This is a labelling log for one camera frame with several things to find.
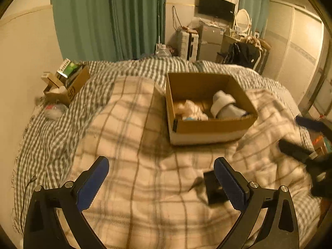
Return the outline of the white grey insulated bottle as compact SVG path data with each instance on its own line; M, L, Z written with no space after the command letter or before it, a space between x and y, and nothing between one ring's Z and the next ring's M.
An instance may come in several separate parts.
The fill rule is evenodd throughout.
M219 90L213 96L213 104L210 112L215 119L237 119L248 113L235 106L236 100L230 94Z

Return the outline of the white cloth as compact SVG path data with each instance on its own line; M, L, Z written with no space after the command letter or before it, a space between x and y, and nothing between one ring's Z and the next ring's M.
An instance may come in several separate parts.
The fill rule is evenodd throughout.
M208 115L203 113L201 108L193 103L191 100L186 100L184 104L179 103L176 107L175 114L180 116L192 116L196 117L198 121L207 121Z

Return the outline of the black wallet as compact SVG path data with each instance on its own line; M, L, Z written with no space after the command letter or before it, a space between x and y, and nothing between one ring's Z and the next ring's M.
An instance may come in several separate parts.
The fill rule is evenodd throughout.
M226 193L221 187L213 170L204 173L204 184L206 188L208 204L210 206L228 201L228 197L226 196Z

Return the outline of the white sliding wardrobe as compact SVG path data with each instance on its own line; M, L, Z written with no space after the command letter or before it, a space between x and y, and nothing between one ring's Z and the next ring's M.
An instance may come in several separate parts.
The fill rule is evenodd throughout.
M281 83L299 104L319 62L324 24L310 11L270 1L264 40L271 46L262 75Z

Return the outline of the black bag on chair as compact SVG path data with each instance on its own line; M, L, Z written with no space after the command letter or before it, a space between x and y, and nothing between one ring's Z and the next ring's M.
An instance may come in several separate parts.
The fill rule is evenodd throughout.
M235 42L230 44L227 51L217 53L222 64L239 65L255 69L261 57L261 50L251 43Z

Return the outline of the green gingham bed cover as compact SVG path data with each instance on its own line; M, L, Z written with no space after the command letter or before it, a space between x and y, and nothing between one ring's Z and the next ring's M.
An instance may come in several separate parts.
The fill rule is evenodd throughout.
M117 78L138 77L152 80L164 92L167 73L217 73L231 75L247 91L265 89L290 110L293 120L299 110L289 91L280 83L241 66L210 61L188 62L181 58L155 58L120 62L87 62L91 78L75 97L66 113L57 120L47 119L37 107L21 141L13 172L13 226L20 231L32 196L29 180L36 177L46 188L55 188L69 178L74 154L92 120L107 105ZM313 148L307 129L300 130L303 148Z

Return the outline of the open brown cardboard box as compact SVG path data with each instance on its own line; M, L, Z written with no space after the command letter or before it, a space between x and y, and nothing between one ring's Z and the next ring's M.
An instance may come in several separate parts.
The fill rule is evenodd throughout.
M215 119L210 112L213 96L219 90L236 100L235 106L248 114L237 119ZM208 115L207 121L183 121L175 114L179 103L191 100ZM208 73L169 73L166 104L170 142L176 146L212 144L240 139L258 118L257 110L240 84L231 75Z

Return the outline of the white oval vanity mirror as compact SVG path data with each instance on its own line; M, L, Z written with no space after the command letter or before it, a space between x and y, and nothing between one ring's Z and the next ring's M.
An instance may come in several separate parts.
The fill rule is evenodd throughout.
M251 31L251 18L245 9L240 9L235 16L234 29L237 34L249 35Z

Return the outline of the clear plastic bag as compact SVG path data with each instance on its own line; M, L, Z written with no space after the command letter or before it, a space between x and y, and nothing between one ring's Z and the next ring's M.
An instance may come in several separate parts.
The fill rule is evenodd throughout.
M44 108L44 115L47 119L57 120L66 113L67 109L64 104L48 104Z

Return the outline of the silver mini fridge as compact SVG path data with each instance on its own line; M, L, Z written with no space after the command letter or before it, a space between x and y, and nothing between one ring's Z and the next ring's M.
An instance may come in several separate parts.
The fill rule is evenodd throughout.
M217 53L221 50L223 30L208 25L199 27L198 60L215 62Z

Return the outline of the green curtain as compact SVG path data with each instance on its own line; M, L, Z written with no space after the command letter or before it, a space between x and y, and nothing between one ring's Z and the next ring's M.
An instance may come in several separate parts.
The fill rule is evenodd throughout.
M72 61L123 61L165 42L166 0L51 0L60 51Z
M270 0L240 0L239 9L245 9L251 18L251 31L259 33L260 38L265 35L267 18L269 16Z

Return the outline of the cardboard box with clutter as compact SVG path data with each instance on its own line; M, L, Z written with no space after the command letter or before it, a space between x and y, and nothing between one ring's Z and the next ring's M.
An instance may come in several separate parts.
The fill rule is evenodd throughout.
M81 65L77 76L67 87L51 88L48 85L43 92L46 99L51 103L60 103L68 107L89 79L90 73L88 65Z

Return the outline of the clear water bottle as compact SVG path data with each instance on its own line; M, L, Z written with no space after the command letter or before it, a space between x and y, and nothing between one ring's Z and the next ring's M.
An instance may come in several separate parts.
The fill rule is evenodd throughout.
M155 47L155 56L171 57L172 54L165 44L157 43Z

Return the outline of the green curtain left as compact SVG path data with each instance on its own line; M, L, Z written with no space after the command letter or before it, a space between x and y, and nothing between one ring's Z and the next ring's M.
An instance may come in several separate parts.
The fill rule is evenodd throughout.
M166 0L51 0L60 51L72 61L123 61L165 42Z

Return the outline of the black wall television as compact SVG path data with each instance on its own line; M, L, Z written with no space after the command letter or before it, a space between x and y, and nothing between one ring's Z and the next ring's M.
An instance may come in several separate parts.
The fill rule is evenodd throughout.
M198 13L233 22L235 4L226 0L199 0Z

